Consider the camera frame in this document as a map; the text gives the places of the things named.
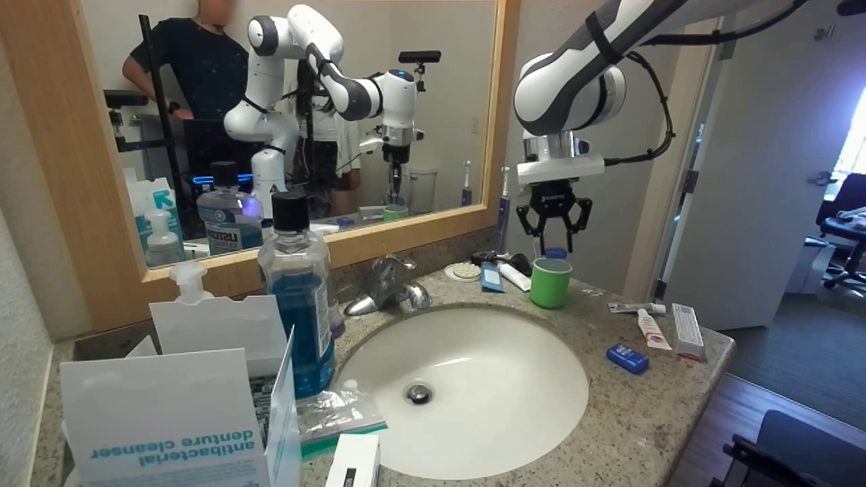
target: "granite countertop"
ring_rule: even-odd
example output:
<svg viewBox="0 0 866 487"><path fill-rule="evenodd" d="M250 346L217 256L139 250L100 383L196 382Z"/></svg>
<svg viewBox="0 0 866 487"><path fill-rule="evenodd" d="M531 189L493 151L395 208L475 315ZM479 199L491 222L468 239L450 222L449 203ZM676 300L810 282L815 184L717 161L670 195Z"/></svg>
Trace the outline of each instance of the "granite countertop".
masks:
<svg viewBox="0 0 866 487"><path fill-rule="evenodd" d="M478 282L461 283L435 272L418 280L441 308L508 308L553 331L583 365L590 384L589 403L578 426L545 456L500 475L463 481L410 477L382 466L379 487L525 487L540 485L616 485L663 487L668 484L695 424L713 395L734 353L734 341L702 328L707 361L698 363L672 352L646 346L636 315L614 315L607 302L619 296L572 281L569 302L560 310L538 308L506 282L507 293L483 293ZM418 313L404 302L401 308L346 321L346 333L336 342L337 372L346 359L371 336L407 315ZM675 339L672 324L657 317L659 327ZM649 369L633 375L605 356L607 349L625 343L649 357ZM325 484L333 454L306 462L301 484Z"/></svg>

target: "gray carpet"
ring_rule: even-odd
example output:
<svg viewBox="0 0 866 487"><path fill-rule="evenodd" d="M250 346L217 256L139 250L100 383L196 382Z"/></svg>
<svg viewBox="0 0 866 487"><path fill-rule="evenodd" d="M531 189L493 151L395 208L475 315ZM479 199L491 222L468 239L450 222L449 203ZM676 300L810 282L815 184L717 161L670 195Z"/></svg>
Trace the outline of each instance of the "gray carpet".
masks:
<svg viewBox="0 0 866 487"><path fill-rule="evenodd" d="M843 292L785 295L770 327L722 333L731 374L866 430L866 301Z"/></svg>

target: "plastic bag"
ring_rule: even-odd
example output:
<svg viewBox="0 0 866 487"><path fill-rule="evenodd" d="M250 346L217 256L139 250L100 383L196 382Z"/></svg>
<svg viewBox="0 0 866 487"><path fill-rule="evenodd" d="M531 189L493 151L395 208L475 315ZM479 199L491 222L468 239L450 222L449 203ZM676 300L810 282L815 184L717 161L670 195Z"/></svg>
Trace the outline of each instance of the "plastic bag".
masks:
<svg viewBox="0 0 866 487"><path fill-rule="evenodd" d="M330 391L297 401L301 456L317 457L337 446L343 433L369 433L388 427L373 397L347 380Z"/></svg>

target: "faucet handle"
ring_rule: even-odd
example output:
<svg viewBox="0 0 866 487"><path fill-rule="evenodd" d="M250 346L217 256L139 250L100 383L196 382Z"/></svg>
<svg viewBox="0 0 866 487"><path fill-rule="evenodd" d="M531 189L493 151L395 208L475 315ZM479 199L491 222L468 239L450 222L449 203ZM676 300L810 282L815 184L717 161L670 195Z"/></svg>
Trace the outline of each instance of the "faucet handle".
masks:
<svg viewBox="0 0 866 487"><path fill-rule="evenodd" d="M388 254L376 259L376 262L373 263L373 272L381 279L388 278L394 274L394 264L399 264L406 270L413 270L417 266L415 261L411 259Z"/></svg>

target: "sink drain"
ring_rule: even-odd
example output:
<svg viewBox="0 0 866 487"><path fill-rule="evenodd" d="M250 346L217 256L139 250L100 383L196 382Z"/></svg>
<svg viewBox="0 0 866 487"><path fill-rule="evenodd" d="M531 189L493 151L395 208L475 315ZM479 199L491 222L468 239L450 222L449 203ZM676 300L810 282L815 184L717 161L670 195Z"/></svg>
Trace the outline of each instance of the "sink drain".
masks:
<svg viewBox="0 0 866 487"><path fill-rule="evenodd" d="M422 406L433 399L433 391L426 384L412 384L406 389L406 399L416 406Z"/></svg>

